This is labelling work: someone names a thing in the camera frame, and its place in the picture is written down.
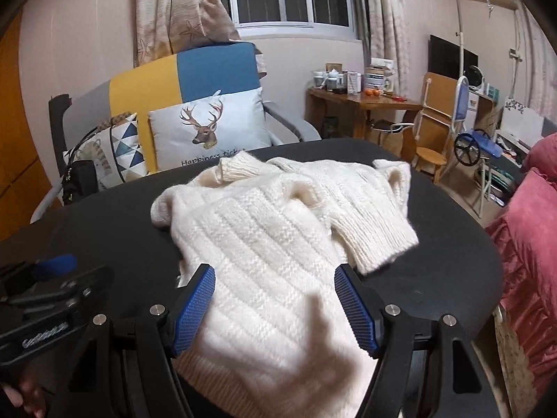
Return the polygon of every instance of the white pole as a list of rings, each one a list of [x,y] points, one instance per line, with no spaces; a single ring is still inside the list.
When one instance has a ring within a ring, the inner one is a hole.
[[[458,11],[458,37],[460,39],[460,63],[458,76],[464,75],[464,30],[462,27],[462,13],[460,11],[460,0],[456,0],[456,9]]]

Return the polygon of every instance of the antler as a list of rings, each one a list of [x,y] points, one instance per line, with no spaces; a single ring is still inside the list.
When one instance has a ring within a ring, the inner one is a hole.
[[[213,105],[212,103],[210,103],[209,105],[211,106],[211,108],[213,108],[214,110],[216,110],[217,114],[213,114],[211,112],[209,112],[209,114],[213,117],[213,120],[209,123],[208,127],[210,130],[215,130],[217,127],[217,121],[221,118],[222,116],[222,109],[224,107],[224,105],[222,105],[222,101],[219,100],[218,105]]]
[[[194,126],[196,129],[198,129],[201,127],[201,124],[197,122],[191,115],[191,113],[193,112],[193,108],[191,110],[188,107],[182,108],[182,111],[180,111],[180,119],[185,121],[182,122],[182,124],[186,124],[188,126]]]

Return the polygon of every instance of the television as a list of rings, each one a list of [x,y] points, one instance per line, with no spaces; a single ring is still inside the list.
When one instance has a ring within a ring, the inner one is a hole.
[[[460,65],[460,47],[447,40],[431,35],[430,37],[430,57],[428,62],[428,72],[444,75],[445,77],[458,80]],[[464,50],[464,75],[470,79],[470,66],[478,66],[478,55]]]

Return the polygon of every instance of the pink bedspread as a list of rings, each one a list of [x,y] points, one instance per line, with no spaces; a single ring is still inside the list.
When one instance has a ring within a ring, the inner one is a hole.
[[[486,231],[503,261],[501,305],[539,397],[557,373],[557,185],[532,168]]]

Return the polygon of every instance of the white knit sweater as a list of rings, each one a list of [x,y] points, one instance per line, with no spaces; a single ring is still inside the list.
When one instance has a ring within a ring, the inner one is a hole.
[[[178,371],[238,418],[353,418],[375,361],[358,347],[334,290],[349,261],[369,273],[418,243],[406,219],[409,165],[221,159],[151,208],[216,288]]]

